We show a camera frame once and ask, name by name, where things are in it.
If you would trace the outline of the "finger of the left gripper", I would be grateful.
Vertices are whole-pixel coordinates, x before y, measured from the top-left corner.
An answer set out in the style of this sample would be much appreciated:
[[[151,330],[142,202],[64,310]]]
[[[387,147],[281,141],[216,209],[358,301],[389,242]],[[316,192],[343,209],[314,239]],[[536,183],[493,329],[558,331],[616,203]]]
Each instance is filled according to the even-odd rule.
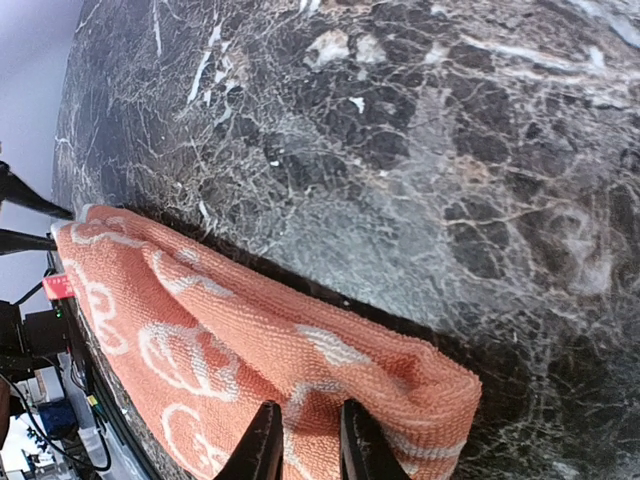
[[[8,201],[52,218],[74,219],[71,211],[44,199],[14,174],[4,161],[1,162],[1,201]]]
[[[23,232],[0,230],[0,255],[10,255],[28,251],[56,251],[55,241],[48,237]]]

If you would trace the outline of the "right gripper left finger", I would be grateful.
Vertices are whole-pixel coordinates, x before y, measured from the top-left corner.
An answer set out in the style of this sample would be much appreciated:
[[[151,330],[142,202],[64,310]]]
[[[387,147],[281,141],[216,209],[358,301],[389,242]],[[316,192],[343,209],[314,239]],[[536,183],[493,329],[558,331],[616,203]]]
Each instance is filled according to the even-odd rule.
[[[280,406],[263,402],[215,480],[281,479],[283,437]]]

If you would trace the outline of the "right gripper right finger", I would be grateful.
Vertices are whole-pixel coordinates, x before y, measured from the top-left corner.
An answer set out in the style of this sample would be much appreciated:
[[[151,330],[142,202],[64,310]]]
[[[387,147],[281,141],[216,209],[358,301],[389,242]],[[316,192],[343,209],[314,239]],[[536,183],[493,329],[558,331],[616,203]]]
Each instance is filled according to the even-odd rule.
[[[354,399],[341,409],[340,473],[348,480],[409,480],[379,423]]]

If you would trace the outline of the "orange bunny towel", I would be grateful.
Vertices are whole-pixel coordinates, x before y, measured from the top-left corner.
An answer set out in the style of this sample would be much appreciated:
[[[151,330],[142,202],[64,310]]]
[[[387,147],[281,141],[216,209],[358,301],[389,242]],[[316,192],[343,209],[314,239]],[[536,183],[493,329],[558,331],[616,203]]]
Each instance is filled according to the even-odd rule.
[[[52,235],[111,368],[193,476],[219,474],[270,400],[283,414],[284,476],[337,479],[347,399],[379,422],[402,474],[452,476],[481,383],[431,343],[301,294],[125,209],[88,205]]]

